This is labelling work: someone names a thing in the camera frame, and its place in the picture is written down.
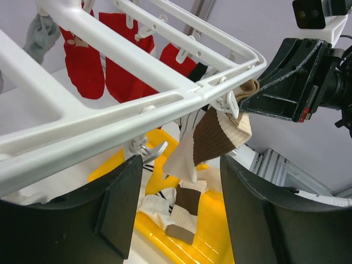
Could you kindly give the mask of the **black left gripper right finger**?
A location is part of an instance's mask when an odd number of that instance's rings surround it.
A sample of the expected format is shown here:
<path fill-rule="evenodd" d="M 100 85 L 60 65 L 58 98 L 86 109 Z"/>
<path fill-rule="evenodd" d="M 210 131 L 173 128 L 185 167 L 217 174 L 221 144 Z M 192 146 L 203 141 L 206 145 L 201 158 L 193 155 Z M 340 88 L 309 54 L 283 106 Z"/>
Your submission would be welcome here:
<path fill-rule="evenodd" d="M 235 263 L 351 263 L 351 208 L 276 186 L 229 155 L 221 183 Z"/>

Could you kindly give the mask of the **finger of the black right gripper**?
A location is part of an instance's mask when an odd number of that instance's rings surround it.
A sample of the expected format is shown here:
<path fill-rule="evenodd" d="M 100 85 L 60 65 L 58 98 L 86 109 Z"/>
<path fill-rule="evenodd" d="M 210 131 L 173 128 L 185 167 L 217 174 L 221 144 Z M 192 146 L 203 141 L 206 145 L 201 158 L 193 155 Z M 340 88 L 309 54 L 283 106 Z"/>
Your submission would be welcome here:
<path fill-rule="evenodd" d="M 286 38 L 258 78 L 260 89 L 239 102 L 240 110 L 288 121 L 301 121 L 318 91 L 322 41 Z"/>

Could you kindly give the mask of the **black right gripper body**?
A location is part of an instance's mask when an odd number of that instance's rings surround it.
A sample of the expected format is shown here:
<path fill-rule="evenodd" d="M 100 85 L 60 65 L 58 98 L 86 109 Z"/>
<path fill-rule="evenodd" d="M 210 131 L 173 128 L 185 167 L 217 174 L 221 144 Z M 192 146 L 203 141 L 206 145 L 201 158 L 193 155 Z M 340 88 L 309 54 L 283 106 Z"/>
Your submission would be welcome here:
<path fill-rule="evenodd" d="M 312 105 L 307 107 L 299 122 L 310 119 L 319 107 L 342 112 L 339 123 L 351 122 L 351 47 L 346 50 L 329 49 L 322 61 L 322 69 L 315 80 L 318 90 Z"/>

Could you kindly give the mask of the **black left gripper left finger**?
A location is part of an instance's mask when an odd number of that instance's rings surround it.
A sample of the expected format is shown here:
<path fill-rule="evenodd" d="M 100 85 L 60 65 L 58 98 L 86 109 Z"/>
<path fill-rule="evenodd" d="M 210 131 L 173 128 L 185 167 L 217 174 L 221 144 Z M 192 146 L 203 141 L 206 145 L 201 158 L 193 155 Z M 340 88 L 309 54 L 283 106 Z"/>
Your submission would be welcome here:
<path fill-rule="evenodd" d="M 123 263 L 128 257 L 142 158 L 41 204 L 1 202 L 1 263 Z"/>

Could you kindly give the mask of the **white clothes peg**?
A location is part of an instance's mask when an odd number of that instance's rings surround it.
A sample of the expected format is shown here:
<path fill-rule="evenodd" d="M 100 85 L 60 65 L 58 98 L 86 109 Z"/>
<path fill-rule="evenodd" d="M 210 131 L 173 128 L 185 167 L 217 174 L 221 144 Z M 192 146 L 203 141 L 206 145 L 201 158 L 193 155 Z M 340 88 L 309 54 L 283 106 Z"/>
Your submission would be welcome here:
<path fill-rule="evenodd" d="M 218 111 L 229 113 L 234 118 L 237 118 L 239 115 L 239 106 L 233 91 L 217 98 L 212 104 L 212 107 Z"/>

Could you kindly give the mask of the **brown beige ribbed sock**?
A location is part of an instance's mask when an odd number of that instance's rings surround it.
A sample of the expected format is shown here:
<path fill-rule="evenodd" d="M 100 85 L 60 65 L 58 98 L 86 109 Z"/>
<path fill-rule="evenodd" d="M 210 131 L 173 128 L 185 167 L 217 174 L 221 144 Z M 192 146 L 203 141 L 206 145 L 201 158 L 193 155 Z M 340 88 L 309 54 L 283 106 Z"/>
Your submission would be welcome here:
<path fill-rule="evenodd" d="M 194 165 L 212 160 L 243 145 L 252 137 L 249 115 L 232 114 L 210 107 L 196 125 L 193 140 Z"/>

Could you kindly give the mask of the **white plastic clip hanger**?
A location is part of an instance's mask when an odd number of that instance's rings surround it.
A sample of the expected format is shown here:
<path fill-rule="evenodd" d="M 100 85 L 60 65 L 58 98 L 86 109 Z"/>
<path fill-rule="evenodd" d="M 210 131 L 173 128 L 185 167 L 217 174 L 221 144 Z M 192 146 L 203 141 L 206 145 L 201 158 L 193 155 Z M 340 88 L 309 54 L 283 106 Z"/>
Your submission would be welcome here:
<path fill-rule="evenodd" d="M 155 5 L 245 58 L 236 63 L 163 22 L 132 1 L 116 1 L 125 23 L 140 22 L 217 74 L 193 82 L 82 10 L 78 1 L 39 1 L 60 26 L 136 77 L 118 74 L 110 89 L 115 106 L 82 104 L 6 34 L 1 71 L 55 120 L 1 136 L 1 195 L 6 196 L 167 124 L 227 94 L 265 69 L 263 55 L 170 1 Z"/>

